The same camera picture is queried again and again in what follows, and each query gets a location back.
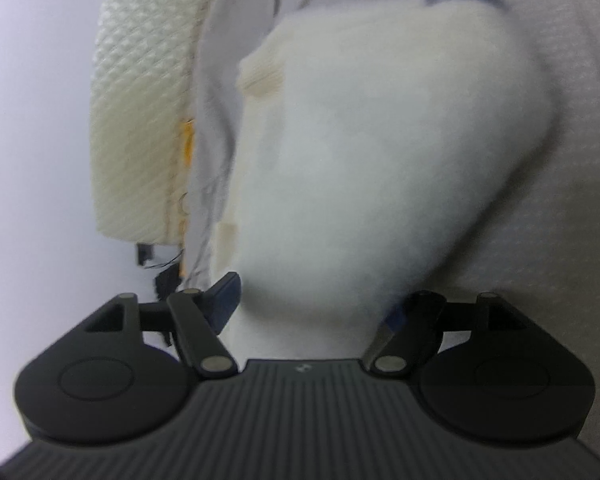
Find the black bag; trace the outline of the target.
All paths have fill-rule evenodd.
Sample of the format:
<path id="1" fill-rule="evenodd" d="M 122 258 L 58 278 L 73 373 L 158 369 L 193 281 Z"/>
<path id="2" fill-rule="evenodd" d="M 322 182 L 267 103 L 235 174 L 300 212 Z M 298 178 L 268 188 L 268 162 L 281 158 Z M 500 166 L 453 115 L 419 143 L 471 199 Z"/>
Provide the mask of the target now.
<path id="1" fill-rule="evenodd" d="M 158 301 L 166 301 L 169 296 L 177 292 L 182 284 L 181 266 L 171 264 L 161 270 L 154 279 L 155 295 Z"/>

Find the cream quilted headboard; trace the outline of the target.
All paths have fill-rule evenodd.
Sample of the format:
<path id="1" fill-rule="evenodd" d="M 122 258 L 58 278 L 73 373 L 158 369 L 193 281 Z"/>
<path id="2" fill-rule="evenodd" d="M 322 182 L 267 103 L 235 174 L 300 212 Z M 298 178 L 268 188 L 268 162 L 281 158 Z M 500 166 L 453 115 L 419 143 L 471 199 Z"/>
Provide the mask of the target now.
<path id="1" fill-rule="evenodd" d="M 91 82 L 96 226 L 177 245 L 181 123 L 194 118 L 198 39 L 211 0 L 102 0 Z"/>

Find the black wall socket charger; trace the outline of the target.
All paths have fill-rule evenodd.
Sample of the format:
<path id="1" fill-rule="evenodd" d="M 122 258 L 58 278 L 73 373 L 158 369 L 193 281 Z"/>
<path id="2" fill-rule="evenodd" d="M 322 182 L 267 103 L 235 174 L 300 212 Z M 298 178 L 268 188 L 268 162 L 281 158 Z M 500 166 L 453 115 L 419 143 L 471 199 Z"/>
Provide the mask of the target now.
<path id="1" fill-rule="evenodd" d="M 154 246 L 151 244 L 136 244 L 136 264 L 142 268 L 151 265 L 151 261 L 154 260 Z"/>

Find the yellow mattress edge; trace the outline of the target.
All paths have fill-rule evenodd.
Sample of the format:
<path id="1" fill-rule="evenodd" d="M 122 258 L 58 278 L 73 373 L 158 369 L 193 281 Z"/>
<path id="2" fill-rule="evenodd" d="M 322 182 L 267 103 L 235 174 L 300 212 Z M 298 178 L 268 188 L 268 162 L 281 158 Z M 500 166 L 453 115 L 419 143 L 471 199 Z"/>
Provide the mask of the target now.
<path id="1" fill-rule="evenodd" d="M 186 232 L 188 229 L 188 178 L 193 165 L 194 149 L 195 149 L 195 119 L 188 118 L 181 123 L 182 136 L 182 192 L 178 199 L 178 212 L 180 220 L 178 220 L 178 236 L 180 237 L 180 263 L 178 264 L 178 277 L 184 280 L 186 277 Z"/>

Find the white fluffy fleece garment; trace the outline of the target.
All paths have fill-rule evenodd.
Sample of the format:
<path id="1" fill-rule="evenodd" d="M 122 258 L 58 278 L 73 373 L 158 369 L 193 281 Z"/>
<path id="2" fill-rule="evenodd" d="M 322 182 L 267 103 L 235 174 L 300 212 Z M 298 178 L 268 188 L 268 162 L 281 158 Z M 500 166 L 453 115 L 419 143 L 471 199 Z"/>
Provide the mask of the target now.
<path id="1" fill-rule="evenodd" d="M 286 16 L 242 60 L 212 269 L 242 280 L 222 341 L 250 359 L 358 358 L 543 143 L 550 85 L 490 0 Z"/>

